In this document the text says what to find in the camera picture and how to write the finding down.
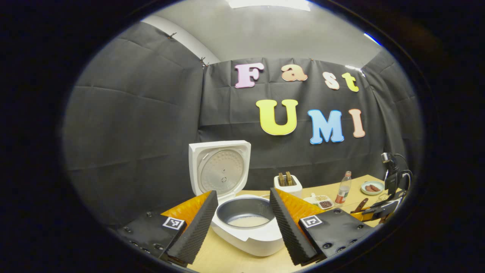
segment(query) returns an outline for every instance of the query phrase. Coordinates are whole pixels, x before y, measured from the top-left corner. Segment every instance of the sausage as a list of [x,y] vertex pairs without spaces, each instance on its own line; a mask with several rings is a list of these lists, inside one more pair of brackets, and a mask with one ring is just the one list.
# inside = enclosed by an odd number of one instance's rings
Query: sausage
[[380,189],[374,185],[371,185],[371,188],[374,190],[374,191],[380,191]]

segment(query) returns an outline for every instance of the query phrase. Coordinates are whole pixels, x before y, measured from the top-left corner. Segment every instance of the plate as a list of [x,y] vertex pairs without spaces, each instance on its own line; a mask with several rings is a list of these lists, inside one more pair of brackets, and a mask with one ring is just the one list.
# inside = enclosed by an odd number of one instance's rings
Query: plate
[[[380,189],[380,191],[376,191],[376,192],[366,191],[365,186],[368,186],[368,185],[374,185],[376,188]],[[378,181],[367,181],[367,182],[364,182],[362,186],[360,186],[360,190],[367,195],[376,195],[381,193],[384,190],[384,184]]]

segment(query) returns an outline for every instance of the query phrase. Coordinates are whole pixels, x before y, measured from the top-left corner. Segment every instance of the white wall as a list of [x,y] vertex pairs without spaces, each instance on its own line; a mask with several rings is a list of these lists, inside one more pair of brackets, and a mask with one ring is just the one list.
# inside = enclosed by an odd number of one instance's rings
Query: white wall
[[157,15],[150,15],[143,19],[142,22],[150,24],[169,35],[176,32],[177,34],[174,35],[174,39],[192,51],[192,53],[197,57],[205,57],[204,63],[215,64],[221,62],[219,58],[214,55],[214,53],[212,53],[204,44],[192,36],[192,34],[171,21]]

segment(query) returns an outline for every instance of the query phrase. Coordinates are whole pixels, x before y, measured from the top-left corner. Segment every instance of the yellow letter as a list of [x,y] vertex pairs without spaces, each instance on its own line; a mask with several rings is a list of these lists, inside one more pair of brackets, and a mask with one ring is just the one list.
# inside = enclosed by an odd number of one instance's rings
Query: yellow letter
[[354,121],[354,137],[365,136],[364,129],[362,129],[362,121],[360,120],[360,110],[350,109],[349,113],[352,115],[352,120]]
[[336,81],[337,78],[335,77],[334,74],[324,72],[323,78],[325,79],[325,84],[328,86],[328,88],[333,89],[333,90],[338,90],[340,88],[340,85]]
[[283,100],[282,105],[286,106],[286,115],[288,122],[285,125],[278,125],[275,121],[275,106],[278,103],[273,100],[261,100],[256,102],[259,107],[259,120],[261,128],[270,135],[280,136],[293,132],[296,128],[296,106],[295,100]]
[[356,79],[352,77],[349,72],[343,74],[342,78],[345,79],[345,81],[347,82],[347,86],[349,87],[350,90],[352,90],[353,92],[359,91],[359,87],[354,85],[354,82],[356,81]]
[[281,77],[287,82],[306,81],[308,76],[305,75],[303,69],[298,65],[285,65],[281,68],[283,74]]

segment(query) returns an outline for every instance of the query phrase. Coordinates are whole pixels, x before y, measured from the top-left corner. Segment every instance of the black curtain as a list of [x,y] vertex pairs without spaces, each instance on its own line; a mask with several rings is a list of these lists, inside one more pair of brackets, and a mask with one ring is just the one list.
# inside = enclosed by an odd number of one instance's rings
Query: black curtain
[[[130,27],[94,57],[69,99],[63,126],[66,168],[103,224],[125,224],[193,197],[188,144],[194,142],[250,142],[245,189],[254,190],[268,190],[283,171],[303,187],[338,182],[345,171],[383,179],[384,151],[404,156],[413,151],[409,161],[417,166],[419,108],[408,79],[384,51],[363,68],[365,77],[342,65],[297,58],[244,59],[203,69],[193,53],[167,37],[146,23]],[[234,66],[258,62],[265,69],[256,85],[236,89]],[[301,66],[308,79],[284,81],[281,67],[287,64]],[[336,76],[339,90],[326,86],[324,71]],[[347,72],[356,78],[358,92],[342,78]],[[287,119],[281,101],[298,101],[291,134],[262,130],[256,101],[264,99],[277,101],[278,124]],[[362,111],[362,138],[353,137],[348,113],[353,108]],[[321,110],[326,119],[339,110],[345,140],[312,145],[311,109]]]

